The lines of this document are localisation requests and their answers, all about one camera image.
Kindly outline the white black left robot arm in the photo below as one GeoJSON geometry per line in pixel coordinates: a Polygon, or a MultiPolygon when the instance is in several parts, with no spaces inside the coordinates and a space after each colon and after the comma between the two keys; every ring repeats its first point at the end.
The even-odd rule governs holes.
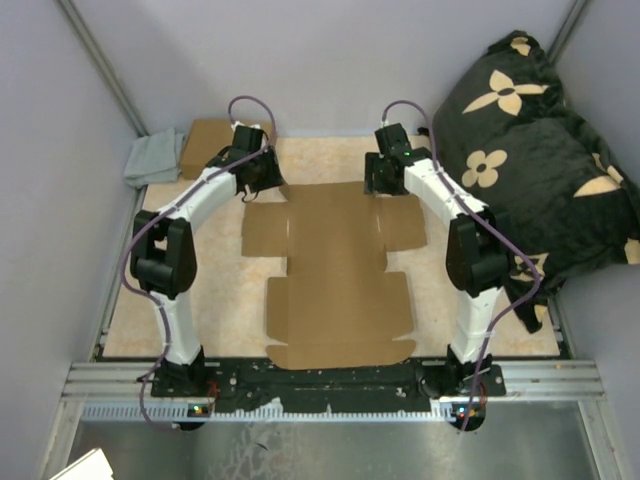
{"type": "Polygon", "coordinates": [[[283,184],[275,148],[260,125],[232,125],[223,147],[184,192],[164,207],[141,210],[129,245],[125,287],[150,300],[163,347],[143,381],[155,396],[201,396],[208,388],[204,347],[192,318],[190,290],[198,264],[194,236],[204,222],[238,194],[259,194],[283,184]]]}

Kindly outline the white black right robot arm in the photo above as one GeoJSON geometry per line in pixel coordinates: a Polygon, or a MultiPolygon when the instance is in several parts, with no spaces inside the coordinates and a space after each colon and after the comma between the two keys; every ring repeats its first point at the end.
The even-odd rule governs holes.
{"type": "Polygon", "coordinates": [[[401,124],[384,122],[375,137],[379,151],[365,155],[364,191],[413,194],[448,231],[445,267],[458,290],[456,327],[444,365],[425,374],[421,387],[435,398],[467,396],[492,364],[489,325],[513,254],[488,228],[506,216],[464,191],[427,148],[413,147],[401,124]]]}

